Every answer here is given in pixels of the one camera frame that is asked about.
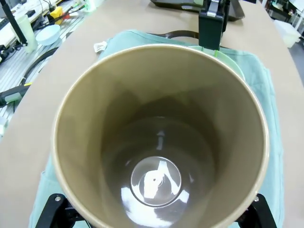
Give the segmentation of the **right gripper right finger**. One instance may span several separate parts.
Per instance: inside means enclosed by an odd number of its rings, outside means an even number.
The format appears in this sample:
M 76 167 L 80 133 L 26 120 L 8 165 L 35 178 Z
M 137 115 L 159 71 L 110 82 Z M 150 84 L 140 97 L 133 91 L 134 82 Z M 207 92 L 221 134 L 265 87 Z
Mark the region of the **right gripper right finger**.
M 265 197 L 259 193 L 236 222 L 240 228 L 277 228 Z

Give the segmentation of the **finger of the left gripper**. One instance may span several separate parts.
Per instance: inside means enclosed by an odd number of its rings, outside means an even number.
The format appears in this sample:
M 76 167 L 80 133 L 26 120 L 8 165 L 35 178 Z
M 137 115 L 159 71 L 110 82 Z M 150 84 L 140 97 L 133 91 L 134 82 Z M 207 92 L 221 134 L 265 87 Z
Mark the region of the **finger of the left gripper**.
M 199 45 L 201 47 L 219 50 L 224 18 L 221 0 L 204 0 L 199 12 Z
M 228 16 L 229 16 L 230 0 L 223 0 L 223 7 L 224 7 L 223 32 L 225 32 L 228 22 Z

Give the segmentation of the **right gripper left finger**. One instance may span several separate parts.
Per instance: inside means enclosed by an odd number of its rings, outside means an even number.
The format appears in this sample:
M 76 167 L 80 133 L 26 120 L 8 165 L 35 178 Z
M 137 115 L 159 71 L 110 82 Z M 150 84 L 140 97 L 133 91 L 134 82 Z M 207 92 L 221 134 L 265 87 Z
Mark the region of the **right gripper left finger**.
M 65 195 L 54 193 L 46 201 L 35 228 L 73 228 L 80 221 L 85 222 L 85 228 L 92 228 L 92 225 L 74 209 Z

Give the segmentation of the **mint green bowl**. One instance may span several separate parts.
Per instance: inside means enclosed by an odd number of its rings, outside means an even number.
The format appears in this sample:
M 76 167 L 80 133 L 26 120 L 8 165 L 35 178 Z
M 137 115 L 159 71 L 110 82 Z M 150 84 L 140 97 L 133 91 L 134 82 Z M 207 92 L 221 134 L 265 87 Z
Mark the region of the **mint green bowl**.
M 207 48 L 204 48 L 201 46 L 189 46 L 189 48 L 204 52 L 205 54 L 215 57 L 217 60 L 219 60 L 220 62 L 224 63 L 226 66 L 231 68 L 240 78 L 245 80 L 245 76 L 244 76 L 241 68 L 228 55 L 226 55 L 218 50 L 211 50 L 211 49 L 207 49 Z

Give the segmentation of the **tan tall cup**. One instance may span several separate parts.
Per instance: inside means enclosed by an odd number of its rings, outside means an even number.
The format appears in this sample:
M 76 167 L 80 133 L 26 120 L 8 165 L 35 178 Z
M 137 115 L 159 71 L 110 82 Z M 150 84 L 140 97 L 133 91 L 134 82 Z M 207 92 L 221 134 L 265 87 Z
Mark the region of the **tan tall cup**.
M 230 67 L 152 44 L 104 57 L 77 79 L 51 151 L 62 190 L 95 228 L 226 228 L 261 187 L 269 134 Z

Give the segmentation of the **dark brown tray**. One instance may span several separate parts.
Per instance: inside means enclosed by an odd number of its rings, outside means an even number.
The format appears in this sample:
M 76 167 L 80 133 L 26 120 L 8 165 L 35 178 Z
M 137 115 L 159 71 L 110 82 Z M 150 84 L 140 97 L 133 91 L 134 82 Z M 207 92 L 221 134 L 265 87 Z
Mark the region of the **dark brown tray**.
M 155 6 L 161 8 L 184 10 L 199 13 L 204 0 L 150 0 Z M 243 19 L 245 14 L 239 0 L 230 0 L 228 21 Z
M 199 39 L 198 32 L 189 31 L 189 30 L 171 31 L 171 32 L 165 33 L 164 36 L 166 38 L 189 37 L 189 38 Z

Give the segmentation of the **teal green cloth mat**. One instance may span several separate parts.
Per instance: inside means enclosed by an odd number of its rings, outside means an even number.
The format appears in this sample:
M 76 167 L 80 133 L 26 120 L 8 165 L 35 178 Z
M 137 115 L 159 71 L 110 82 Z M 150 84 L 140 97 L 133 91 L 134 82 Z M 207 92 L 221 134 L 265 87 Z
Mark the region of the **teal green cloth mat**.
M 160 43 L 183 45 L 197 50 L 202 49 L 193 43 L 171 39 L 168 35 L 160 37 L 133 29 L 120 32 L 105 41 L 104 49 L 98 58 L 102 59 L 120 50 L 139 45 Z M 275 99 L 276 95 L 270 71 L 264 67 L 257 56 L 250 52 L 222 47 L 219 51 L 213 51 L 212 53 L 215 57 L 226 55 L 227 58 L 231 58 L 235 62 L 239 70 L 242 71 L 244 80 L 256 94 L 262 105 L 270 135 L 270 156 L 266 176 L 259 193 L 267 200 L 277 228 L 283 228 L 285 217 L 283 146 Z M 62 193 L 62 189 L 56 178 L 52 159 L 49 158 L 46 168 L 40 176 L 33 211 L 29 217 L 28 228 L 35 228 L 45 203 L 53 193 Z

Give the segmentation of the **grey handheld device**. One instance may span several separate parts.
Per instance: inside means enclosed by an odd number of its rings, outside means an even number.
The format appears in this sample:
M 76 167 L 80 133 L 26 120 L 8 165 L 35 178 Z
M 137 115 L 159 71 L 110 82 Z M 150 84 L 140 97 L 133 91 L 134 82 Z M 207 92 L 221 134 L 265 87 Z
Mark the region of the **grey handheld device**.
M 21 100 L 29 89 L 31 83 L 19 85 L 4 92 L 0 92 L 0 108 L 5 107 L 7 104 Z

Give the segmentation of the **yellow box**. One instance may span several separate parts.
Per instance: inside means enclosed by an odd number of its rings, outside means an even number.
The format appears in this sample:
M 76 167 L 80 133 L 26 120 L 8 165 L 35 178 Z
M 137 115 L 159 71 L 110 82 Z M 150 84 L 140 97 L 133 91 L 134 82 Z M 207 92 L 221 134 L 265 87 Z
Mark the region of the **yellow box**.
M 60 25 L 63 21 L 61 16 L 63 15 L 63 9 L 61 6 L 55 7 L 48 16 L 48 20 L 51 24 Z

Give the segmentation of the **white bowl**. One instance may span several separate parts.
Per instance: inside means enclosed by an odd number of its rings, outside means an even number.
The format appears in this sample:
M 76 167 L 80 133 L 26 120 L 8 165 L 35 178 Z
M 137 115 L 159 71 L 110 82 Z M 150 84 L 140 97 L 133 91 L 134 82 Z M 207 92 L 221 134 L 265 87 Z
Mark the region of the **white bowl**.
M 55 43 L 59 39 L 59 36 L 60 26 L 55 24 L 42 29 L 36 35 L 36 41 L 43 46 L 49 46 Z

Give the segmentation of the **black pole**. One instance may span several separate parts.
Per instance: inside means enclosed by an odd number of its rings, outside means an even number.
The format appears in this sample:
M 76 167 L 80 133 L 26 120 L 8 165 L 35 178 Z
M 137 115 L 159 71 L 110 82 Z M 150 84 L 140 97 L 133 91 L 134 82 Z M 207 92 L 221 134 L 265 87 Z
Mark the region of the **black pole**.
M 7 19 L 9 20 L 13 30 L 16 32 L 17 37 L 19 38 L 19 42 L 22 46 L 27 46 L 27 39 L 25 38 L 24 34 L 22 33 L 17 21 L 15 20 L 9 5 L 6 3 L 5 0 L 0 0 L 0 4 L 2 6 L 2 9 L 7 17 Z

